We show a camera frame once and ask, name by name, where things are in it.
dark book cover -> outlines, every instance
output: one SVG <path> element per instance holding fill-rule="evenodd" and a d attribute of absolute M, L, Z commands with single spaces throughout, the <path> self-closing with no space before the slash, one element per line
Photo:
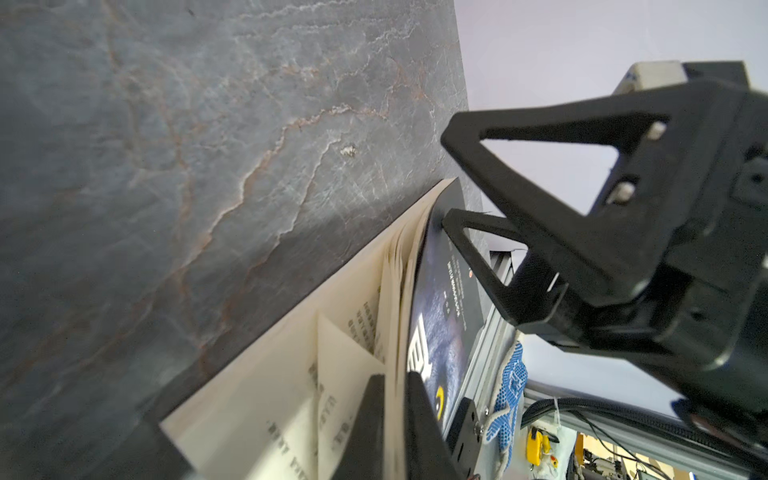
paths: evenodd
<path fill-rule="evenodd" d="M 465 208 L 462 186 L 448 185 L 429 214 L 416 265 L 408 343 L 408 371 L 419 372 L 445 432 L 469 356 L 483 327 L 476 279 L 442 229 L 452 208 Z"/>

bolt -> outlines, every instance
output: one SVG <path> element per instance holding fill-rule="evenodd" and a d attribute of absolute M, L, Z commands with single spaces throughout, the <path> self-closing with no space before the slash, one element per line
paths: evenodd
<path fill-rule="evenodd" d="M 634 184 L 628 181 L 621 181 L 616 184 L 616 187 L 611 191 L 606 199 L 605 203 L 624 205 L 634 195 Z"/>
<path fill-rule="evenodd" d="M 664 135 L 665 131 L 667 131 L 667 124 L 665 124 L 663 121 L 655 121 L 650 125 L 650 128 L 648 128 L 648 132 L 646 132 L 645 136 L 648 140 L 658 140 L 661 138 L 661 135 Z"/>

white wall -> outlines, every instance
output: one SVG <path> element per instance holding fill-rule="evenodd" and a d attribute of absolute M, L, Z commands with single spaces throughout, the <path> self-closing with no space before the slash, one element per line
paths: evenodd
<path fill-rule="evenodd" d="M 764 0 L 455 0 L 455 8 L 473 110 L 605 96 L 636 61 L 744 60 L 753 88 L 768 91 Z M 575 210 L 589 210 L 612 158 L 515 143 L 492 149 Z M 581 372 L 594 369 L 614 383 L 590 393 L 660 412 L 677 398 L 628 362 L 568 355 L 538 338 L 525 347 L 532 379 L 584 391 Z"/>

gray marble surface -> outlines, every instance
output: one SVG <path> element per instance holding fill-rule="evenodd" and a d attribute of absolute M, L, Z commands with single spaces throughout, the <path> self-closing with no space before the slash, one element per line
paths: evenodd
<path fill-rule="evenodd" d="M 157 422 L 459 174 L 451 0 L 294 1 L 0 1 L 3 478 L 181 477 Z"/>

black cable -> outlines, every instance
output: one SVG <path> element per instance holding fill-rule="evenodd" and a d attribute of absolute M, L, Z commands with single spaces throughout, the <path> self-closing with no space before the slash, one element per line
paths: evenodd
<path fill-rule="evenodd" d="M 634 475 L 632 476 L 632 480 L 635 480 L 637 476 L 640 474 L 640 467 L 643 467 L 642 472 L 648 473 L 648 470 L 646 470 L 645 465 L 643 465 L 640 462 L 635 461 L 634 463 Z"/>
<path fill-rule="evenodd" d="M 620 449 L 624 450 L 625 452 L 628 452 L 630 455 L 632 455 L 631 457 L 627 457 L 626 455 L 622 455 L 620 453 L 614 452 L 614 455 L 616 455 L 617 457 L 625 458 L 627 460 L 632 460 L 634 462 L 639 462 L 642 465 L 647 466 L 648 468 L 652 468 L 659 475 L 663 476 L 664 480 L 672 480 L 672 478 L 670 478 L 669 475 L 667 475 L 666 473 L 662 472 L 660 468 L 657 468 L 656 466 L 652 465 L 651 463 L 644 462 L 644 461 L 640 460 L 634 453 L 630 452 L 621 443 L 617 442 L 615 438 L 613 438 L 612 436 L 608 435 L 608 432 L 606 432 L 605 430 L 603 430 L 599 426 L 595 425 L 594 423 L 590 422 L 589 419 L 587 417 L 585 417 L 584 415 L 582 415 L 580 412 L 573 412 L 573 414 L 576 415 L 577 417 L 581 418 L 582 420 L 584 420 L 587 423 L 587 425 L 589 425 L 589 427 L 592 429 L 592 433 L 594 433 L 594 437 L 596 439 L 598 439 L 598 441 L 600 442 L 600 444 L 603 446 L 604 449 L 608 450 L 609 452 L 611 451 L 611 449 L 608 448 L 605 445 L 603 440 L 598 435 L 597 430 L 595 430 L 595 429 L 598 429 L 601 432 L 603 432 L 603 434 L 605 436 L 607 436 L 614 443 L 614 445 L 616 445 L 618 448 L 620 448 Z"/>
<path fill-rule="evenodd" d="M 722 442 L 712 439 L 701 432 L 695 432 L 679 422 L 672 422 L 668 418 L 652 412 L 640 410 L 631 406 L 616 402 L 608 402 L 596 399 L 563 398 L 558 399 L 558 407 L 561 412 L 593 412 L 601 417 L 614 419 L 643 432 L 660 436 L 672 442 L 682 442 L 693 449 L 716 455 L 723 460 L 728 460 L 730 455 L 722 450 Z M 532 424 L 554 410 L 554 400 L 545 399 L 534 402 L 522 416 L 521 427 Z"/>

